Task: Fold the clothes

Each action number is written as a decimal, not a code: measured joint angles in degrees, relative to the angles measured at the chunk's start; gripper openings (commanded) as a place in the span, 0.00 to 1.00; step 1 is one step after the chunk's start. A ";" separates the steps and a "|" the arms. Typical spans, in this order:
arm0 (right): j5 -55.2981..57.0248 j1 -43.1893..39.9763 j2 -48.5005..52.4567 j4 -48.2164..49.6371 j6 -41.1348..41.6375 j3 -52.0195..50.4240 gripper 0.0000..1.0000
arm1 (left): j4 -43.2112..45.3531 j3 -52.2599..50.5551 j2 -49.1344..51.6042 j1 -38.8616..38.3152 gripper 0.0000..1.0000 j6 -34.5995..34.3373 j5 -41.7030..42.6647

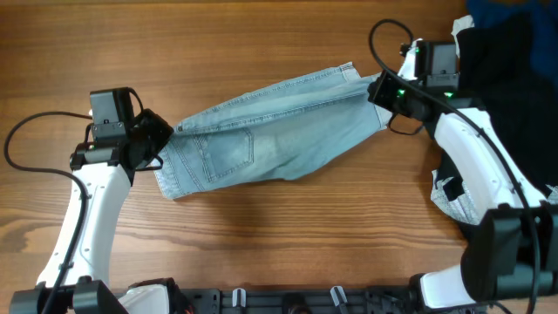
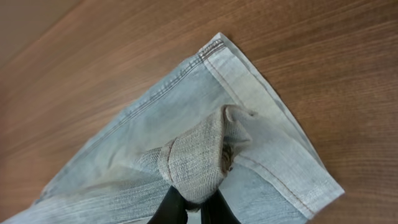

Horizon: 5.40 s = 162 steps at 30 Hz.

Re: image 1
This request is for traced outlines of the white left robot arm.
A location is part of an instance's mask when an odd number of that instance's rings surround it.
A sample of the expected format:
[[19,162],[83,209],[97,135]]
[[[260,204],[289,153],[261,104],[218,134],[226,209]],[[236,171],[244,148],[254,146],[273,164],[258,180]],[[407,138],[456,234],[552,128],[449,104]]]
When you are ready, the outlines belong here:
[[181,297],[171,279],[109,288],[119,212],[133,178],[150,169],[173,129],[149,109],[128,117],[95,113],[70,158],[71,198],[51,257],[31,290],[14,293],[12,313],[172,313]]

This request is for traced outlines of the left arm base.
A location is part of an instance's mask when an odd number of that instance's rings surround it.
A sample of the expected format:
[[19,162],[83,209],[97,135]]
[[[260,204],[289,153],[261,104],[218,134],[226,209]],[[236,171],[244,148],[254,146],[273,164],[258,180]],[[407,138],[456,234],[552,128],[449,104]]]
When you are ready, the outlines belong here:
[[171,277],[135,283],[118,301],[129,314],[173,314],[182,307],[180,289]]

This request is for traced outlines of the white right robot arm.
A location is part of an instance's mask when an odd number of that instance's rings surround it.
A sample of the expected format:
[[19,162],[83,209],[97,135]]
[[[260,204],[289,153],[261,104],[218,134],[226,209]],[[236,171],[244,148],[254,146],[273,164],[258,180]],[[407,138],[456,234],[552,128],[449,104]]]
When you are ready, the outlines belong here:
[[460,262],[416,282],[427,311],[557,292],[557,207],[545,201],[501,144],[488,112],[470,92],[429,88],[384,71],[369,101],[419,120],[449,156],[473,199],[480,225]]

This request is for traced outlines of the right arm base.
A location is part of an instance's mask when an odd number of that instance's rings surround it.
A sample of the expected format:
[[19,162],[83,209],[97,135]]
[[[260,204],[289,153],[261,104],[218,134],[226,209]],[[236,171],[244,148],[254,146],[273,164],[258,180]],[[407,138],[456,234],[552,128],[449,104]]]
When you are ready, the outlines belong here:
[[415,308],[419,313],[449,311],[476,304],[466,291],[459,265],[412,276],[410,287],[416,292]]

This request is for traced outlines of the light blue denim shorts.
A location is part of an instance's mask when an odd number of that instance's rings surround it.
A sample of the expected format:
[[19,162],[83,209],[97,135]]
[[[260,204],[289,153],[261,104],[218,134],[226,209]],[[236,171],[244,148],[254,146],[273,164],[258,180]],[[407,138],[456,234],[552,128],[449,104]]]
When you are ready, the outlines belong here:
[[351,63],[292,78],[181,121],[156,171],[168,199],[310,174],[374,133],[391,113],[371,103],[375,76]]

